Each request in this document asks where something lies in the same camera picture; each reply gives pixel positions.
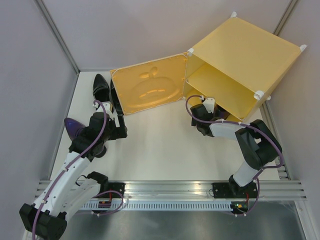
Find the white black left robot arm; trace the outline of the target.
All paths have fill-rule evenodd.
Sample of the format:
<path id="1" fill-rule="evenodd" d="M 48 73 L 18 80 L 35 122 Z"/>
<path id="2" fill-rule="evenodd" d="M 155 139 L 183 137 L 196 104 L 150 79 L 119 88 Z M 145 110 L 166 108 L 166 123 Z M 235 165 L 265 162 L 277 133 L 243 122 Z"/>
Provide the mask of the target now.
<path id="1" fill-rule="evenodd" d="M 123 115 L 111 117 L 95 112 L 88 126 L 69 117 L 64 119 L 64 125 L 72 142 L 63 165 L 43 193 L 19 210 L 23 225 L 34 240 L 60 239 L 68 221 L 92 198 L 108 198 L 106 207 L 111 206 L 112 197 L 124 198 L 121 190 L 110 187 L 106 175 L 96 171 L 86 175 L 84 182 L 72 190 L 89 164 L 106 154 L 107 141 L 128 136 Z"/>

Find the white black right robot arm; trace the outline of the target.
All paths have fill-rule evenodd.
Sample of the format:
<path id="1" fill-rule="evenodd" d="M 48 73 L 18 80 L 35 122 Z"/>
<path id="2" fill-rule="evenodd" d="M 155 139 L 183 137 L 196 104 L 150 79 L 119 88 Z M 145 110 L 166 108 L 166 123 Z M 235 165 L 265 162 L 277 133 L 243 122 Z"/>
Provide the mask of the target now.
<path id="1" fill-rule="evenodd" d="M 227 189 L 231 196 L 241 197 L 246 190 L 253 192 L 253 181 L 263 172 L 269 163 L 282 157 L 282 147 L 261 119 L 249 124 L 227 121 L 225 111 L 209 109 L 203 103 L 188 109 L 191 125 L 207 137 L 222 137 L 238 143 L 244 162 L 229 177 Z"/>

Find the yellow cabinet door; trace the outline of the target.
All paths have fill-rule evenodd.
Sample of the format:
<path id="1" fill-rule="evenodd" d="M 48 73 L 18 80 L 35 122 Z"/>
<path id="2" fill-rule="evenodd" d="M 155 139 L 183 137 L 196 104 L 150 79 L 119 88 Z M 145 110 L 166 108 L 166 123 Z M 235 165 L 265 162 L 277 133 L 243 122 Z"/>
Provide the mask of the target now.
<path id="1" fill-rule="evenodd" d="M 131 115 L 180 100 L 187 62 L 184 52 L 111 70 L 123 114 Z"/>

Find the purple loafer shoe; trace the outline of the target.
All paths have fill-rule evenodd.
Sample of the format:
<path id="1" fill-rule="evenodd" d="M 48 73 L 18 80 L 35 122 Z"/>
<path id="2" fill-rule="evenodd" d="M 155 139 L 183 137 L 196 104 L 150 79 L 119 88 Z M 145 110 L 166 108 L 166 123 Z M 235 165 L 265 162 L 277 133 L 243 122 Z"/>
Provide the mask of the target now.
<path id="1" fill-rule="evenodd" d="M 233 116 L 231 113 L 229 113 L 228 111 L 226 111 L 224 108 L 222 108 L 219 105 L 216 105 L 214 107 L 214 113 L 213 113 L 213 120 L 226 120 L 226 121 L 232 121 L 232 122 L 238 122 L 239 119 L 235 116 Z"/>
<path id="2" fill-rule="evenodd" d="M 90 161 L 92 161 L 94 158 L 102 158 L 107 152 L 105 140 L 103 140 L 102 135 L 98 138 L 93 146 L 91 145 L 99 135 L 103 121 L 103 119 L 100 121 L 100 123 L 90 121 L 89 126 L 85 126 L 73 118 L 65 118 L 64 126 L 71 140 L 69 152 L 75 152 L 78 154 L 84 152 L 81 157 L 88 158 Z"/>

